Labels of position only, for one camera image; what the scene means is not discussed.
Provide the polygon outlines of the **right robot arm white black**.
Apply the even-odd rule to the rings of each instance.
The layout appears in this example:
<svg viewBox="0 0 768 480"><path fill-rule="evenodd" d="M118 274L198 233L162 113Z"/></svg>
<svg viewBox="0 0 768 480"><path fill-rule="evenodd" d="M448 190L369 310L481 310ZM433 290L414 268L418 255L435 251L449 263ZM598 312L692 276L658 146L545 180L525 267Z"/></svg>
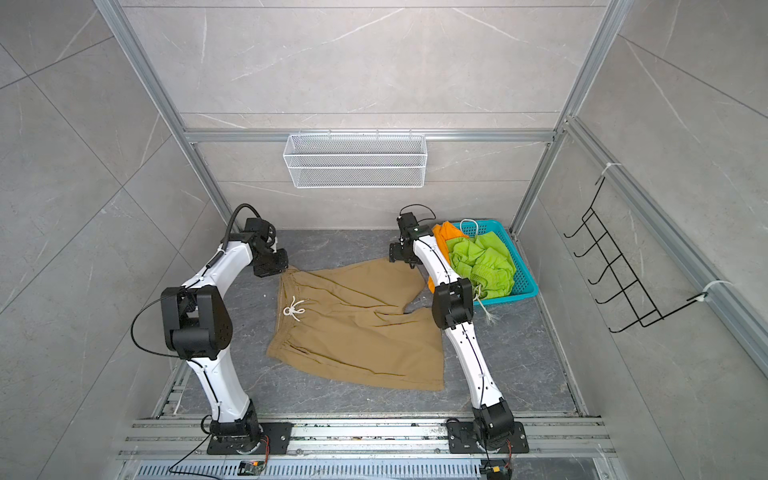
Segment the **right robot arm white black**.
<svg viewBox="0 0 768 480"><path fill-rule="evenodd" d="M515 433L515 417L477 340L470 281L449 266L435 237L424 227L402 228L399 240L389 247L389 258L412 267L422 265L433 280L433 319L454 347L462 367L470 391L475 436L485 450L505 447Z"/></svg>

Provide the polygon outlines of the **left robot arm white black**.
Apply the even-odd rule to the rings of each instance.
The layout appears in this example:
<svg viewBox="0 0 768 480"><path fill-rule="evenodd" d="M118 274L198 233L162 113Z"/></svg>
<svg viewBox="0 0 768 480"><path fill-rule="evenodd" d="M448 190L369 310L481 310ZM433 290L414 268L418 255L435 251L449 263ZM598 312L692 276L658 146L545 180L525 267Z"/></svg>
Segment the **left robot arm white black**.
<svg viewBox="0 0 768 480"><path fill-rule="evenodd" d="M215 439L253 440L261 435L253 402L232 363L234 327L224 303L227 290L248 266L260 278L287 268L287 253L276 246L274 228L226 235L195 276L165 289L160 298L166 346L187 362L200 381Z"/></svg>

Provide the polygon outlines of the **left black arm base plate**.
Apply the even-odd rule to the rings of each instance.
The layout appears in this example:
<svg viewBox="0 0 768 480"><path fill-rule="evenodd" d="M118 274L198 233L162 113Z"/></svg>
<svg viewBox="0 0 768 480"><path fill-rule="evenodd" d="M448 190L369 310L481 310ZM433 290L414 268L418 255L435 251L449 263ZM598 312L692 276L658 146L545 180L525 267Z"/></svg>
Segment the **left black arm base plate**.
<svg viewBox="0 0 768 480"><path fill-rule="evenodd" d="M245 436L215 436L207 445L208 455L284 455L288 451L294 424L268 422L260 430Z"/></svg>

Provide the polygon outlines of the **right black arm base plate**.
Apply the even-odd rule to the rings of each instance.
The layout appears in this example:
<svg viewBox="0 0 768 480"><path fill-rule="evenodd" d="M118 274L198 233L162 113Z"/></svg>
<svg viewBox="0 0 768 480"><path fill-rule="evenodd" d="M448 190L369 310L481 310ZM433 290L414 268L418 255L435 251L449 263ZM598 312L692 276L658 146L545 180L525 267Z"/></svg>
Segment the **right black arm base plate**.
<svg viewBox="0 0 768 480"><path fill-rule="evenodd" d="M524 425L515 422L510 430L493 434L485 431L477 420L459 421L449 418L445 422L451 454L527 454L530 447Z"/></svg>

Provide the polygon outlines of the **teal plastic basket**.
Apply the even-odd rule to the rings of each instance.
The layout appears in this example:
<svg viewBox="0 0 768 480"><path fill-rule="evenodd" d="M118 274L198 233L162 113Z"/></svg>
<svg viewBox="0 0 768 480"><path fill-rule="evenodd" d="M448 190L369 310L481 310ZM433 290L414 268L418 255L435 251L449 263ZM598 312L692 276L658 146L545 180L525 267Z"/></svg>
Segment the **teal plastic basket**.
<svg viewBox="0 0 768 480"><path fill-rule="evenodd" d="M538 295L538 285L536 284L532 274L529 272L522 256L518 252L515 242L512 240L507 229L501 222L489 219L482 219L477 221L472 219L463 219L458 222L453 222L453 225L456 228L459 228L465 235L472 238L478 235L486 234L488 232L495 233L500 241L504 243L516 267L514 285L510 294L504 297L498 297L490 300L483 299L483 305L489 306L508 304L530 299Z"/></svg>

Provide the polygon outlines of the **khaki tan shorts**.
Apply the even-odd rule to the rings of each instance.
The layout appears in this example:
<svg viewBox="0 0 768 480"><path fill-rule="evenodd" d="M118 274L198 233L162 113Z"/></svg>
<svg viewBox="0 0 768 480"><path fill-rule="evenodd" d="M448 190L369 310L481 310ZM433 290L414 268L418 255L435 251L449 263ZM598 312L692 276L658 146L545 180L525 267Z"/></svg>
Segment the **khaki tan shorts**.
<svg viewBox="0 0 768 480"><path fill-rule="evenodd" d="M408 305L426 282L381 258L280 277L269 357L318 377L379 388L440 391L442 332L428 308Z"/></svg>

